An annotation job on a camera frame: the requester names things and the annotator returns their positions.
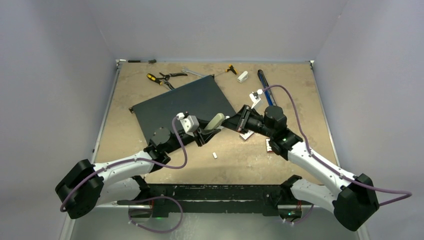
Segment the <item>blue stapler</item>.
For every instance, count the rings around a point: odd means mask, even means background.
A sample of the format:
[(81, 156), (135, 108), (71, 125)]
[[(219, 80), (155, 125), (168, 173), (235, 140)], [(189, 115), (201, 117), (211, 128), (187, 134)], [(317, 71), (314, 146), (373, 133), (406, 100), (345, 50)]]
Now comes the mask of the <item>blue stapler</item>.
[(276, 106), (277, 103), (276, 103), (276, 101), (274, 99), (274, 96), (272, 94), (272, 91), (269, 89), (269, 86), (270, 85), (269, 85), (269, 83), (268, 83), (268, 81), (267, 81), (267, 79), (265, 77), (265, 74), (264, 74), (263, 70), (262, 69), (259, 69), (257, 71), (257, 75), (258, 75), (259, 81), (262, 84), (262, 87), (264, 89), (267, 89), (266, 91), (264, 91), (264, 95), (265, 95), (265, 98), (266, 98), (266, 100), (268, 102), (268, 105), (269, 106)]

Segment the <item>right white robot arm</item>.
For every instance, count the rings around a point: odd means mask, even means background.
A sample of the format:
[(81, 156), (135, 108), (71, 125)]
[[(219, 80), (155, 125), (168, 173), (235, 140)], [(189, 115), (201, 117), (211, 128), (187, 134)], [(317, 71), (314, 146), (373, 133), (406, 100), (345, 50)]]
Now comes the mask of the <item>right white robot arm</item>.
[(235, 115), (225, 119), (223, 127), (238, 133), (254, 133), (269, 139), (272, 151), (320, 181), (308, 182), (294, 176), (281, 189), (280, 196), (288, 204), (306, 201), (333, 213), (350, 231), (357, 231), (379, 208), (373, 181), (366, 174), (358, 176), (343, 170), (308, 147), (306, 140), (288, 128), (287, 117), (279, 106), (268, 106), (264, 114), (244, 105)]

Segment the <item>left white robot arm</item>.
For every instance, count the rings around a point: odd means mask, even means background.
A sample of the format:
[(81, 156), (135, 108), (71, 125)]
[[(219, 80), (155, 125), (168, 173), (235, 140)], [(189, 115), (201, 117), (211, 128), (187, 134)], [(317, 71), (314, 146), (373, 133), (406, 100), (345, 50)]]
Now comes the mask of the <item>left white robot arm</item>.
[(138, 205), (146, 203), (149, 191), (143, 187), (141, 175), (162, 168), (178, 170), (188, 163), (186, 145), (206, 144), (221, 131), (221, 127), (193, 131), (158, 128), (147, 147), (130, 156), (103, 163), (78, 161), (55, 187), (61, 201), (59, 210), (71, 219), (88, 214), (96, 206), (129, 200)]

